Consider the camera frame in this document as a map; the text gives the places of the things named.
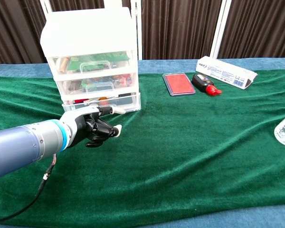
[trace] white box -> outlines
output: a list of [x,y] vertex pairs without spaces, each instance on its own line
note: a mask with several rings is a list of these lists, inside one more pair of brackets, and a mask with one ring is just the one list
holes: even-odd
[[57,59],[135,50],[137,37],[129,8],[82,9],[49,13],[40,44]]
[[197,61],[196,71],[241,89],[250,86],[257,76],[253,71],[208,56]]

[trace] black cable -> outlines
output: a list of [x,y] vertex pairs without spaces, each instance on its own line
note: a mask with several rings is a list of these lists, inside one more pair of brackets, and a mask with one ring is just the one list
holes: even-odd
[[53,161],[52,161],[50,167],[47,169],[46,173],[45,173],[44,176],[43,176],[43,179],[42,179],[42,181],[41,181],[41,183],[40,183],[40,185],[39,185],[38,193],[37,193],[37,195],[35,196],[35,198],[34,198],[26,207],[24,207],[24,208],[21,209],[20,211],[14,213],[14,214],[12,214],[12,215],[6,216],[6,217],[4,217],[4,218],[0,218],[0,222],[4,222],[4,221],[6,221],[6,220],[12,219],[13,217],[16,217],[17,215],[19,215],[19,214],[21,214],[22,212],[24,212],[25,210],[27,210],[30,206],[32,206],[32,205],[36,202],[36,200],[38,199],[38,197],[39,197],[40,194],[42,193],[43,188],[44,188],[44,186],[45,186],[45,184],[46,184],[46,182],[47,182],[49,176],[51,175],[52,170],[53,170],[55,164],[56,164],[56,155],[54,154],[54,155],[53,155]]

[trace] green tablecloth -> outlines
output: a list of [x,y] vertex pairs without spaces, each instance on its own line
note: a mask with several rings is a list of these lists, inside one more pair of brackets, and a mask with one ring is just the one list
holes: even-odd
[[[171,97],[161,75],[140,75],[142,109],[107,116],[119,138],[61,152],[39,200],[5,224],[134,227],[206,213],[285,204],[285,70],[256,71],[242,90]],[[63,113],[50,78],[0,77],[0,129]],[[0,178],[0,218],[34,198],[51,158]]]

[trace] blue table surface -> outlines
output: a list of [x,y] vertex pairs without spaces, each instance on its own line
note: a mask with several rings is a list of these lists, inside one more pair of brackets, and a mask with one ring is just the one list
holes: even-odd
[[[248,70],[285,69],[285,58],[221,59]],[[196,59],[141,60],[138,72],[176,73],[195,72]],[[52,77],[48,64],[1,64],[0,76]],[[145,226],[144,228],[285,228],[285,205],[255,207],[198,216],[195,218]]]

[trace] white plastic drawer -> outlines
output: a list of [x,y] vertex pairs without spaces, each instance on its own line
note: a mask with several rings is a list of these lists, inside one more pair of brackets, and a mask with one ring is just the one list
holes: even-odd
[[87,74],[132,66],[133,51],[65,56],[49,58],[54,77],[69,74]]
[[65,111],[71,111],[91,105],[99,107],[113,105],[123,108],[126,112],[133,112],[140,110],[141,108],[140,93],[136,93],[134,95],[124,94],[109,99],[99,97],[94,99],[86,99],[84,101],[72,100],[62,104]]
[[136,73],[56,81],[62,100],[132,93],[138,90]]

